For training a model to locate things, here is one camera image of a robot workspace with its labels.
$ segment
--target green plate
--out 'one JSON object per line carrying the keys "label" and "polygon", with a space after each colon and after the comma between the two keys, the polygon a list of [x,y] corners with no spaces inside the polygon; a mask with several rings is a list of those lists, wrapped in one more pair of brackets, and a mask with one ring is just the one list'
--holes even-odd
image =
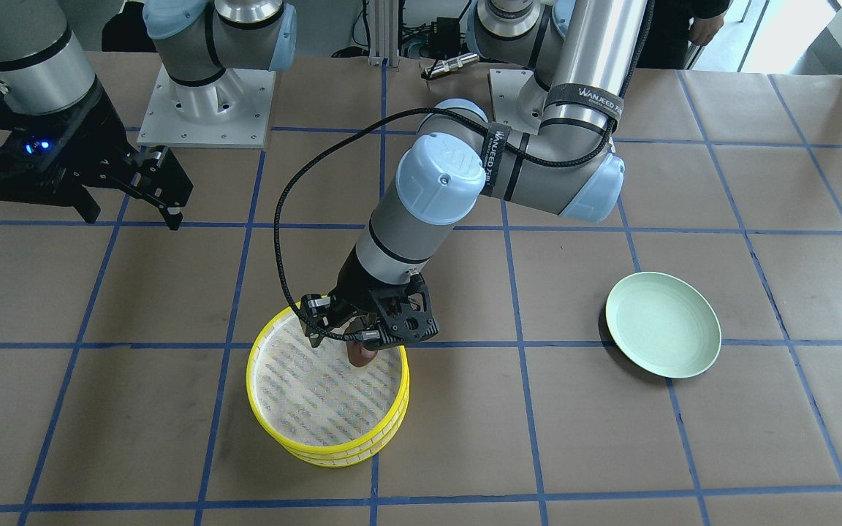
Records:
{"label": "green plate", "polygon": [[616,283],[606,299],[606,325],[630,360],[669,378],[704,373],[722,342],[708,301],[661,272],[639,272]]}

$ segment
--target blue tape line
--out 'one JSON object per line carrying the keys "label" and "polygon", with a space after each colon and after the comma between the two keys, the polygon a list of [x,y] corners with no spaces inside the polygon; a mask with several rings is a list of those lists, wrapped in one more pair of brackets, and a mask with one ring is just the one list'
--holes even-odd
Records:
{"label": "blue tape line", "polygon": [[[262,174],[265,172],[265,152],[258,153],[258,167],[255,170],[255,184],[251,191],[251,203],[249,204],[249,215],[246,219],[246,231],[243,239],[243,253],[240,256],[236,276],[236,287],[233,290],[233,303],[230,307],[230,322],[227,325],[227,340],[223,349],[223,362],[220,364],[220,379],[216,387],[216,400],[213,404],[213,418],[210,421],[210,438],[207,440],[207,454],[204,456],[203,473],[200,476],[200,490],[197,493],[197,502],[203,503],[207,500],[207,487],[210,485],[210,471],[213,469],[213,452],[216,447],[216,436],[220,427],[220,415],[223,411],[223,396],[227,387],[227,371],[230,369],[230,354],[233,335],[236,332],[236,318],[240,310],[240,300],[243,296],[243,279],[245,277],[246,263],[249,260],[249,246],[251,245],[251,233],[253,233],[253,222],[255,210],[258,208],[258,194],[262,187]],[[200,526],[203,522],[203,508],[198,507],[194,514],[194,526]]]}
{"label": "blue tape line", "polygon": [[96,274],[96,282],[93,284],[93,291],[90,293],[90,300],[87,302],[86,310],[83,313],[83,320],[80,323],[80,330],[77,332],[77,342],[74,343],[73,350],[70,352],[70,360],[67,360],[67,370],[64,372],[64,379],[61,381],[61,388],[57,393],[57,400],[54,402],[54,409],[51,412],[50,423],[48,430],[44,435],[44,443],[41,445],[41,452],[37,456],[37,464],[34,466],[34,473],[31,477],[31,483],[28,485],[28,492],[24,497],[23,509],[18,519],[18,526],[24,526],[28,520],[28,513],[31,511],[32,503],[34,502],[34,493],[37,492],[37,484],[40,483],[41,473],[44,470],[44,464],[50,452],[50,442],[53,440],[54,432],[57,429],[57,420],[60,419],[61,409],[64,408],[64,396],[67,395],[67,387],[70,386],[70,377],[73,376],[74,367],[77,365],[77,357],[80,356],[80,344],[83,342],[83,336],[86,333],[86,327],[90,324],[90,318],[93,315],[94,306],[96,306],[96,297],[99,295],[100,287],[103,284],[103,278],[106,277],[106,269],[110,265],[110,259],[113,257],[113,249],[115,248],[116,240],[119,237],[120,223],[123,216],[126,215],[126,208],[128,207],[129,197],[123,198],[123,203],[119,207],[119,213],[116,216],[116,226],[113,227],[113,233],[110,234],[106,246],[106,252],[103,254],[103,260],[99,266],[99,272]]}
{"label": "blue tape line", "polygon": [[[576,347],[592,348],[612,346],[613,342],[591,342],[591,340],[524,340],[524,342],[512,342],[511,340],[458,340],[457,342],[419,342],[413,343],[411,348],[477,348],[477,347]],[[842,347],[842,340],[749,340],[749,339],[724,339],[725,346],[805,346],[805,347]],[[90,342],[81,343],[80,349],[109,349],[113,347],[131,347],[133,349],[249,349],[251,342]],[[76,343],[13,343],[0,342],[0,349],[73,349]]]}
{"label": "blue tape line", "polygon": [[370,483],[370,508],[368,509],[368,526],[379,523],[379,454],[372,455],[372,476]]}
{"label": "blue tape line", "polygon": [[[778,84],[775,83],[775,79],[772,76],[768,76],[769,83],[772,84],[772,89],[775,90],[775,95],[778,97],[779,102],[781,102],[782,107],[785,109],[785,113],[788,114],[789,120],[792,121],[792,125],[794,129],[798,132],[798,137],[801,137],[801,141],[805,143],[805,147],[808,148],[808,154],[811,156],[811,161],[814,163],[814,167],[818,170],[819,176],[821,176],[821,180],[824,185],[827,187],[827,192],[831,194],[831,199],[833,199],[833,204],[838,208],[838,212],[842,217],[842,204],[836,196],[835,191],[831,186],[830,181],[827,179],[827,174],[824,173],[823,167],[821,163],[818,161],[818,156],[814,153],[814,150],[808,144],[808,138],[805,136],[805,133],[801,130],[801,126],[798,126],[798,120],[795,119],[794,114],[792,113],[791,107],[788,106],[788,102],[785,101],[785,97],[782,96],[781,90],[778,89]],[[831,439],[830,431],[827,429],[827,424],[824,423],[823,416],[821,415],[821,410],[819,410],[818,403],[816,403],[814,393],[811,391],[811,386],[808,383],[808,379],[805,376],[804,367],[801,365],[801,359],[798,357],[798,353],[795,351],[794,346],[789,346],[789,353],[792,354],[792,359],[794,360],[795,369],[798,371],[798,376],[801,378],[801,385],[805,389],[805,395],[808,396],[808,402],[811,404],[811,409],[814,413],[814,418],[818,422],[818,426],[821,427],[821,434],[824,438],[824,442],[827,443],[827,450],[831,454],[833,465],[836,467],[838,471],[838,475],[840,476],[840,482],[842,483],[842,462],[838,453],[836,453],[836,448],[833,446],[833,440]]]}
{"label": "blue tape line", "polygon": [[[382,74],[380,78],[382,79],[382,96],[380,97],[379,101],[379,113],[380,119],[385,118],[385,111],[387,111],[387,104],[388,104],[388,68],[382,66]],[[379,131],[381,132],[379,136],[379,156],[381,160],[379,162],[379,199],[381,200],[385,194],[385,133],[387,133],[387,125],[382,126]]]}
{"label": "blue tape line", "polygon": [[629,230],[629,220],[626,218],[626,209],[622,204],[622,196],[615,201],[619,207],[619,217],[622,219],[622,227],[626,230],[626,243],[629,244],[629,254],[632,256],[632,267],[635,272],[642,272],[642,266],[639,264],[639,254],[635,252],[635,242],[632,242],[632,231]]}
{"label": "blue tape line", "polygon": [[[772,487],[719,487],[702,489],[704,496],[725,497],[739,495],[786,495],[802,493],[842,493],[842,486],[772,486]],[[650,492],[581,492],[547,493],[548,502],[585,502],[586,500],[639,500],[673,499],[696,496],[692,489],[658,489]],[[517,493],[512,495],[459,495],[417,496],[417,497],[381,497],[379,506],[418,506],[418,505],[455,505],[455,503],[533,503],[538,502],[536,493]],[[31,511],[132,511],[132,510],[196,510],[196,509],[257,509],[257,508],[303,508],[303,507],[363,507],[370,506],[372,499],[275,499],[275,500],[207,500],[197,503],[156,502],[156,503],[36,503]],[[21,505],[0,505],[0,513],[14,513],[21,510]]]}
{"label": "blue tape line", "polygon": [[688,460],[688,470],[691,472],[691,483],[694,486],[694,495],[697,497],[697,506],[701,510],[701,520],[704,522],[704,526],[710,526],[708,505],[704,500],[704,492],[701,490],[701,479],[697,475],[697,465],[694,463],[694,452],[691,450],[691,442],[688,440],[688,430],[684,426],[684,417],[681,416],[681,405],[678,402],[678,393],[675,392],[675,382],[671,378],[665,378],[664,382],[668,386],[668,397],[671,399],[671,406],[675,412],[675,422],[678,423],[678,434],[681,435],[684,457]]}
{"label": "blue tape line", "polygon": [[[47,219],[0,219],[0,226],[115,226],[114,221],[96,221],[93,224],[83,223],[78,220],[47,220]],[[122,227],[164,227],[167,225],[162,221],[123,221]],[[184,229],[245,229],[247,223],[238,222],[211,222],[211,221],[185,221],[181,223]],[[269,229],[271,223],[253,223],[254,229]],[[364,229],[365,224],[355,223],[282,223],[282,229]],[[581,224],[559,224],[558,226],[499,226],[498,224],[458,224],[454,230],[485,230],[523,232],[626,232],[631,233],[659,233],[659,234],[769,234],[778,236],[842,236],[842,230],[785,230],[785,229],[678,229],[677,227],[664,226],[581,226]]]}
{"label": "blue tape line", "polygon": [[522,376],[522,394],[525,397],[525,417],[528,420],[528,440],[531,442],[531,464],[535,472],[535,490],[538,495],[538,509],[541,513],[542,526],[548,526],[547,502],[545,502],[545,477],[542,475],[541,453],[538,452],[538,435],[535,430],[534,409],[531,405],[531,383],[528,382],[528,359],[525,356],[522,330],[522,314],[519,310],[518,283],[515,280],[515,261],[512,261],[512,234],[509,231],[509,214],[505,201],[500,202],[502,213],[502,227],[505,236],[505,259],[509,270],[509,284],[512,293],[512,314],[515,316],[515,342],[518,347],[518,366]]}
{"label": "blue tape line", "polygon": [[703,489],[705,496],[789,495],[795,493],[842,493],[842,486],[722,487]]}
{"label": "blue tape line", "polygon": [[821,181],[824,183],[824,186],[827,188],[827,192],[830,194],[831,199],[833,199],[833,204],[836,206],[836,210],[840,213],[840,217],[842,217],[842,204],[840,200],[836,196],[836,192],[833,191],[833,187],[831,186],[830,180],[827,177],[827,174],[824,173],[824,169],[821,166],[821,162],[818,160],[818,156],[814,153],[812,147],[808,144],[808,139],[805,137],[805,133],[801,131],[801,127],[798,126],[798,120],[795,119],[794,114],[792,113],[791,107],[788,106],[788,103],[785,102],[785,97],[782,96],[781,90],[778,89],[778,84],[775,83],[775,79],[771,76],[768,77],[769,83],[772,83],[772,89],[775,90],[776,96],[778,96],[779,102],[781,102],[782,107],[785,109],[785,113],[788,113],[788,118],[792,120],[792,125],[794,129],[798,132],[798,137],[801,137],[802,143],[806,149],[808,149],[808,155],[811,156],[811,162],[814,163],[814,167],[818,170],[818,175],[821,176]]}

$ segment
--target black cable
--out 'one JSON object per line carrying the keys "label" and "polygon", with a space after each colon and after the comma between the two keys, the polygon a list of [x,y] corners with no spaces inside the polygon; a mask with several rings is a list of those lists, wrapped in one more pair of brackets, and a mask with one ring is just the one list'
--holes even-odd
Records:
{"label": "black cable", "polygon": [[362,0],[363,2],[363,27],[365,27],[365,47],[367,49],[372,49],[372,37],[368,33],[368,0]]}
{"label": "black cable", "polygon": [[350,27],[350,37],[353,39],[353,42],[357,46],[368,47],[368,28],[365,30],[365,44],[357,40],[357,23],[360,21],[360,18],[365,14],[365,1],[363,2],[363,9],[357,13],[357,17],[353,19],[353,26]]}
{"label": "black cable", "polygon": [[474,0],[467,0],[467,4],[463,7],[463,10],[460,11],[460,16],[457,17],[457,20],[463,18],[463,15],[467,14],[467,10],[470,9],[470,4],[474,3]]}
{"label": "black cable", "polygon": [[[648,39],[648,30],[651,27],[651,19],[652,19],[652,12],[654,11],[655,7],[655,0],[648,0],[648,8],[645,11],[645,17],[642,18],[642,33],[638,37],[638,40],[635,42],[635,50],[632,53],[632,60],[629,62],[629,69],[626,71],[625,79],[622,83],[622,88],[619,90],[619,96],[625,96],[626,90],[629,87],[629,81],[632,79],[632,74],[634,74],[635,66],[638,64],[639,57],[642,55],[642,47],[645,46],[645,40]],[[380,121],[376,121],[375,123],[370,124],[370,126],[365,127],[364,129],[358,131],[357,133],[351,134],[350,137],[347,137],[344,140],[334,144],[334,146],[330,146],[327,150],[319,153],[317,157],[311,160],[311,162],[304,164],[304,167],[301,167],[300,170],[295,173],[294,177],[291,177],[291,180],[288,180],[288,184],[284,187],[284,190],[281,191],[281,196],[278,196],[278,202],[275,205],[275,217],[274,217],[274,224],[272,224],[272,231],[274,233],[274,240],[275,240],[275,265],[278,269],[278,282],[281,284],[281,293],[284,294],[285,302],[288,303],[288,306],[291,308],[292,312],[295,313],[298,319],[303,321],[305,325],[310,327],[314,332],[324,336],[325,338],[330,338],[331,340],[340,340],[341,342],[354,342],[358,340],[357,334],[349,333],[349,334],[337,334],[334,332],[330,332],[330,330],[324,329],[324,327],[318,326],[317,323],[314,323],[313,320],[309,319],[307,316],[304,316],[301,313],[300,308],[295,304],[294,297],[291,296],[291,290],[288,289],[288,280],[287,277],[284,275],[284,261],[281,260],[281,209],[284,207],[284,201],[287,199],[288,194],[291,193],[291,189],[294,188],[295,184],[300,180],[301,177],[304,176],[310,169],[313,169],[317,163],[321,162],[321,160],[326,159],[330,156],[331,153],[340,150],[344,146],[347,146],[362,137],[367,136],[367,134],[372,133],[374,130],[380,129],[385,124],[391,123],[398,119],[403,119],[405,117],[410,117],[412,115],[419,115],[419,114],[437,114],[437,115],[444,115],[447,116],[458,123],[463,124],[465,127],[468,127],[470,130],[474,130],[476,133],[481,134],[485,137],[488,133],[488,128],[484,126],[482,123],[478,123],[468,117],[465,117],[455,111],[451,110],[443,110],[440,107],[415,107],[413,110],[404,110],[400,111],[399,113],[393,113]],[[604,150],[607,143],[609,142],[609,137],[612,134],[612,129],[615,127],[615,120],[612,118],[607,119],[606,127],[604,130],[604,136],[599,141],[599,145],[594,148],[594,150],[590,153],[587,153],[585,156],[579,157],[578,159],[572,159],[568,161],[548,161],[547,159],[541,159],[540,157],[532,156],[529,153],[524,152],[524,150],[518,149],[515,146],[512,146],[510,143],[505,144],[505,149],[510,150],[510,152],[514,153],[516,156],[521,157],[521,159],[528,161],[532,164],[538,164],[538,166],[543,167],[575,167],[579,166],[579,164],[587,163],[589,160],[594,159],[594,157],[598,156],[599,153]]]}

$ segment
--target mesh bottom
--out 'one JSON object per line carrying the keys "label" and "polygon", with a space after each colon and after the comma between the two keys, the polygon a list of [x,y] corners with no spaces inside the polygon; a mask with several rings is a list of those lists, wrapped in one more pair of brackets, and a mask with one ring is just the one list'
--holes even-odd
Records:
{"label": "mesh bottom", "polygon": [[324,339],[311,348],[288,312],[258,342],[251,367],[255,403],[268,425],[305,446],[338,446],[363,437],[395,403],[401,382],[398,349],[353,367],[346,344]]}

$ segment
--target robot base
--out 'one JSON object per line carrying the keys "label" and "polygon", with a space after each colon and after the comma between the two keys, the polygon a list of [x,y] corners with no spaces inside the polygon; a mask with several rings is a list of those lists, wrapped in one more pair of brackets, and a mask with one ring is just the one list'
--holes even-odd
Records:
{"label": "robot base", "polygon": [[522,87],[531,80],[531,71],[524,69],[489,69],[489,92],[492,94],[492,110],[497,123],[508,124],[513,129],[529,134],[538,133],[541,113],[523,115],[519,110],[519,94]]}
{"label": "robot base", "polygon": [[261,148],[268,130],[275,73],[254,69],[232,71],[238,75],[244,92],[243,102],[236,104],[234,110],[243,113],[223,122],[194,123],[184,119],[175,106],[171,79],[161,66],[141,123],[138,144],[185,148]]}

